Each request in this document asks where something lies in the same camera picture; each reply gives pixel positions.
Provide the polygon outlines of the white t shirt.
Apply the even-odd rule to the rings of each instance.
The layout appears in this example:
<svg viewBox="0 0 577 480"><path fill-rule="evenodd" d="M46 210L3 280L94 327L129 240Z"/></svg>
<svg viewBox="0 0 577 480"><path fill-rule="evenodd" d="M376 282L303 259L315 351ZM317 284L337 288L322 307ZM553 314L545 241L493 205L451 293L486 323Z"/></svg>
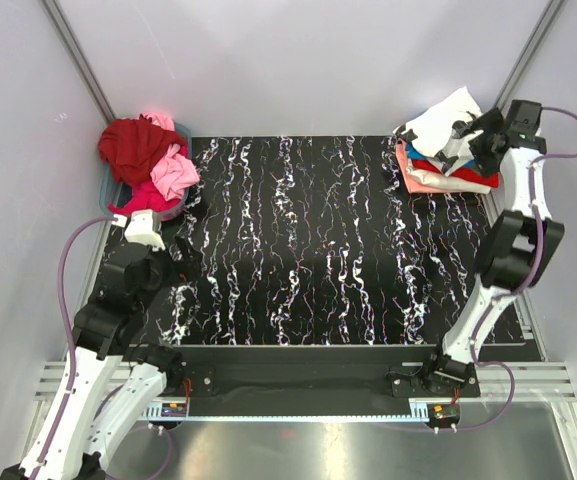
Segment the white t shirt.
<svg viewBox="0 0 577 480"><path fill-rule="evenodd" d="M479 117L482 111L466 87L455 90L441 102L428 108L413 120L397 127L393 134L396 139L411 144L426 157L444 163L439 170L443 175L453 174L456 161L473 160L468 142L475 136L452 139L452 125L457 120L468 121L471 115Z"/></svg>

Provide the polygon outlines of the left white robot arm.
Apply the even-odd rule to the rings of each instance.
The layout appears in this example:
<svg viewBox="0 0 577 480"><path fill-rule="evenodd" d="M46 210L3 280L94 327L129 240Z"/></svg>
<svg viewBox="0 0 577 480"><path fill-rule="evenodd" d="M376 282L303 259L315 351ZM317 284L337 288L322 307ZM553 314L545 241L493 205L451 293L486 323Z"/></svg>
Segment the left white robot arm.
<svg viewBox="0 0 577 480"><path fill-rule="evenodd" d="M175 240L164 246L129 241L102 267L102 289L77 312L57 394L24 459L4 479L104 479L118 447L160 395L190 394L182 354L134 343L148 307L166 288L197 277L200 253Z"/></svg>

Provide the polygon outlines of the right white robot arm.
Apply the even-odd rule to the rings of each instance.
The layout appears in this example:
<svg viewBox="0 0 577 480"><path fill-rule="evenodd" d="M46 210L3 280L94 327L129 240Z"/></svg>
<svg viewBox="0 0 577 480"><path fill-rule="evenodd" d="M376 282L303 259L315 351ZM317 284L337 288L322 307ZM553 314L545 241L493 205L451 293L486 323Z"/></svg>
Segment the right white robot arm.
<svg viewBox="0 0 577 480"><path fill-rule="evenodd" d="M546 202L542 111L537 102L514 100L507 112L493 109L458 131L472 137L469 147L480 171L501 174L505 208L477 251L471 296L419 375L431 394L450 396L474 381L479 353L497 320L539 281L565 233Z"/></svg>

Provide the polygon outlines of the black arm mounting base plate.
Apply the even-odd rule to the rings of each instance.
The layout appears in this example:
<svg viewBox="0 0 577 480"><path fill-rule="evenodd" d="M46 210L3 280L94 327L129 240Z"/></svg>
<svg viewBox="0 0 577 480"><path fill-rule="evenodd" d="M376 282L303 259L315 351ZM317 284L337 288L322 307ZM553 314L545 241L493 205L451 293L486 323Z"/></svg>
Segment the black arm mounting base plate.
<svg viewBox="0 0 577 480"><path fill-rule="evenodd" d="M476 397L473 366L434 346L184 346L192 418L408 415L412 398Z"/></svg>

